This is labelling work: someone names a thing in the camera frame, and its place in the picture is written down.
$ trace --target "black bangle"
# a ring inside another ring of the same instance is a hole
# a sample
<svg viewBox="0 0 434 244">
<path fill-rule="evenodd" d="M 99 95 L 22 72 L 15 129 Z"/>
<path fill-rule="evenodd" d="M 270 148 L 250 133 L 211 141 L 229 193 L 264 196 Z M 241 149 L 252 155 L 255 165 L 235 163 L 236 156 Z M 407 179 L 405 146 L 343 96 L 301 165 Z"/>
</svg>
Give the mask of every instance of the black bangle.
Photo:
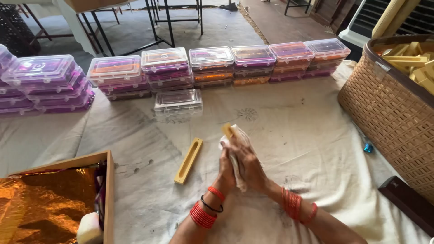
<svg viewBox="0 0 434 244">
<path fill-rule="evenodd" d="M 213 209 L 212 207 L 208 206 L 208 204 L 204 201 L 204 195 L 201 196 L 201 200 L 202 200 L 202 203 L 203 203 L 207 208 L 211 209 L 212 211 L 214 211 L 214 212 L 216 212 L 216 213 L 221 213 L 221 212 L 223 212 L 223 206 L 222 206 L 221 204 L 220 204 L 220 208 L 221 208 L 221 210 L 215 210 L 215 209 Z"/>
</svg>

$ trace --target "wooden box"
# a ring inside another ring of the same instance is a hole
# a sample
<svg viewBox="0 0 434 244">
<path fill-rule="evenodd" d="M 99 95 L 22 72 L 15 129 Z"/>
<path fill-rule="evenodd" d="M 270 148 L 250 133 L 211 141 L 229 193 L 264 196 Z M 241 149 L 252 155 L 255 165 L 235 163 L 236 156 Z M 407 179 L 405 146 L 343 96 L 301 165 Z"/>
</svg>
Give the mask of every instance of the wooden box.
<svg viewBox="0 0 434 244">
<path fill-rule="evenodd" d="M 40 172 L 45 170 L 84 167 L 107 160 L 107 177 L 105 192 L 105 219 L 104 219 L 104 244 L 113 244 L 113 224 L 115 210 L 115 163 L 110 150 L 96 152 L 89 155 L 67 159 L 52 164 L 29 168 L 9 175 Z"/>
</svg>

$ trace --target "cardboard box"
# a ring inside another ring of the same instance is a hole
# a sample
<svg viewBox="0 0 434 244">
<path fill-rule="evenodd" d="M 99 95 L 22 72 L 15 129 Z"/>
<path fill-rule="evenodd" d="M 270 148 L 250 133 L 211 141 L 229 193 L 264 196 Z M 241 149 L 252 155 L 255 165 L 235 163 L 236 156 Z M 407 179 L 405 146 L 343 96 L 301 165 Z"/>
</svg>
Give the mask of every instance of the cardboard box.
<svg viewBox="0 0 434 244">
<path fill-rule="evenodd" d="M 113 225 L 115 210 L 115 163 L 110 150 L 96 152 L 89 155 L 67 159 L 52 164 L 29 168 L 9 175 L 40 172 L 53 169 L 84 167 L 107 160 L 106 192 L 105 192 L 105 218 L 104 218 L 104 244 L 113 244 Z"/>
<path fill-rule="evenodd" d="M 65 2 L 77 13 L 105 8 L 119 3 L 127 3 L 126 0 L 65 0 Z"/>
</svg>

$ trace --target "stack of plastic boxes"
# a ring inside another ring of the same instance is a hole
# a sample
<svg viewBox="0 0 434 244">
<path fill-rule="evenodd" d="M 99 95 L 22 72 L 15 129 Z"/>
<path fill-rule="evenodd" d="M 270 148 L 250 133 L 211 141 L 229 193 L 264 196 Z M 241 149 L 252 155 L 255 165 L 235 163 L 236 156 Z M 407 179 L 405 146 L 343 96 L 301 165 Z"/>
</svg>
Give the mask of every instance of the stack of plastic boxes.
<svg viewBox="0 0 434 244">
<path fill-rule="evenodd" d="M 270 83 L 301 79 L 314 54 L 303 42 L 270 45 L 276 56 Z"/>
<path fill-rule="evenodd" d="M 270 79 L 276 57 L 267 45 L 233 46 L 234 86 L 264 84 Z"/>
<path fill-rule="evenodd" d="M 110 101 L 152 96 L 139 55 L 94 58 L 87 79 Z"/>
<path fill-rule="evenodd" d="M 202 94 L 199 89 L 159 92 L 154 105 L 156 116 L 200 116 L 203 111 Z"/>
<path fill-rule="evenodd" d="M 234 58 L 229 47 L 190 49 L 188 54 L 195 88 L 232 84 Z"/>
<path fill-rule="evenodd" d="M 304 44 L 315 54 L 304 78 L 331 75 L 351 52 L 336 38 L 308 41 Z"/>
<path fill-rule="evenodd" d="M 19 58 L 2 79 L 22 91 L 34 108 L 46 113 L 87 110 L 95 97 L 71 55 Z"/>
<path fill-rule="evenodd" d="M 13 64 L 16 57 L 0 45 L 0 76 Z M 33 103 L 15 87 L 11 87 L 0 78 L 0 115 L 9 113 L 24 114 L 33 110 Z"/>
<path fill-rule="evenodd" d="M 193 75 L 183 47 L 143 51 L 141 69 L 152 93 L 193 87 Z"/>
</svg>

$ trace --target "black metal stand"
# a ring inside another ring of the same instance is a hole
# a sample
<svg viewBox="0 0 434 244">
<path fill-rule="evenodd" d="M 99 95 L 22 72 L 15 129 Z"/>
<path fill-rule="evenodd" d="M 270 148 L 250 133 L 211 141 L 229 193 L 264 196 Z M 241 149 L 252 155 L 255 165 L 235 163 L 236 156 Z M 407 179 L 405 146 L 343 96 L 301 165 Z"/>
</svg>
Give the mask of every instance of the black metal stand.
<svg viewBox="0 0 434 244">
<path fill-rule="evenodd" d="M 153 45 L 157 45 L 157 44 L 160 44 L 160 43 L 166 43 L 166 44 L 168 44 L 168 45 L 171 46 L 171 47 L 175 47 L 175 45 L 174 45 L 174 39 L 173 39 L 173 33 L 172 33 L 172 26 L 171 26 L 170 22 L 168 22 L 168 24 L 169 24 L 169 32 L 170 32 L 171 44 L 170 44 L 168 41 L 166 41 L 165 39 L 159 37 L 159 36 L 157 35 L 157 33 L 155 32 L 155 26 L 154 26 L 154 22 L 153 22 L 153 20 L 152 20 L 151 9 L 149 8 L 148 0 L 145 0 L 145 3 L 146 3 L 146 7 L 147 7 L 147 9 L 148 9 L 149 20 L 150 20 L 150 22 L 151 22 L 152 32 L 154 33 L 155 42 L 152 42 L 152 43 L 149 43 L 149 44 L 147 44 L 147 45 L 144 45 L 144 46 L 142 46 L 142 47 L 140 47 L 140 48 L 138 48 L 138 49 L 135 49 L 135 50 L 133 50 L 133 51 L 130 51 L 130 52 L 127 52 L 127 53 L 123 53 L 123 54 L 121 54 L 121 55 L 119 55 L 119 56 L 130 55 L 130 54 L 132 54 L 132 53 L 135 53 L 135 52 L 141 51 L 141 50 L 143 50 L 143 49 L 149 48 L 149 47 L 151 47 L 151 46 L 153 46 Z M 113 52 L 113 49 L 112 49 L 112 46 L 110 45 L 109 40 L 107 39 L 107 36 L 105 35 L 104 30 L 102 29 L 102 26 L 101 26 L 101 24 L 100 24 L 100 22 L 99 22 L 99 20 L 98 20 L 98 17 L 96 16 L 95 11 L 91 11 L 91 14 L 92 14 L 93 18 L 95 19 L 95 23 L 96 23 L 98 29 L 99 29 L 100 32 L 101 32 L 101 36 L 102 36 L 102 38 L 104 39 L 104 42 L 105 42 L 105 44 L 107 45 L 107 48 L 108 48 L 110 54 L 111 54 L 112 56 L 116 56 L 115 53 Z M 95 35 L 95 32 L 93 31 L 93 29 L 92 29 L 92 27 L 91 27 L 89 21 L 87 20 L 86 16 L 84 15 L 84 13 L 82 13 L 82 16 L 83 16 L 83 19 L 84 19 L 85 22 L 86 22 L 87 27 L 88 27 L 89 30 L 90 30 L 90 33 L 92 34 L 92 36 L 93 36 L 93 38 L 95 39 L 95 41 L 96 41 L 96 43 L 97 43 L 99 49 L 101 50 L 101 53 L 104 55 L 104 57 L 107 57 L 107 55 L 104 53 L 104 50 L 102 49 L 101 44 L 100 44 L 99 41 L 98 41 L 98 38 L 97 38 L 96 35 Z"/>
<path fill-rule="evenodd" d="M 158 15 L 158 11 L 160 10 L 160 2 L 157 0 L 157 2 L 155 2 L 155 0 L 153 0 L 154 3 L 151 0 L 151 6 L 152 6 L 152 12 L 154 13 L 154 22 L 156 25 L 158 25 L 158 23 L 161 22 L 167 22 L 169 23 L 169 26 L 171 26 L 170 22 L 181 22 L 181 21 L 197 21 L 197 23 L 201 24 L 201 35 L 204 34 L 204 28 L 203 28 L 203 23 L 202 23 L 202 0 L 196 0 L 196 5 L 168 5 L 167 0 L 164 0 L 164 8 L 166 10 L 166 15 L 167 15 L 167 20 L 161 20 L 159 15 Z M 170 7 L 175 7 L 175 8 L 182 8 L 182 7 L 194 7 L 197 10 L 197 18 L 195 19 L 170 19 L 170 15 L 169 15 L 169 8 Z"/>
<path fill-rule="evenodd" d="M 307 10 L 309 10 L 309 6 L 310 6 L 310 2 L 312 2 L 312 0 L 309 0 L 309 3 L 307 4 L 297 4 L 295 3 L 293 0 L 288 0 L 288 3 L 286 3 L 286 9 L 285 9 L 285 14 L 288 12 L 288 8 L 295 8 L 295 7 L 306 7 L 306 11 L 304 11 L 304 13 L 307 13 Z"/>
</svg>

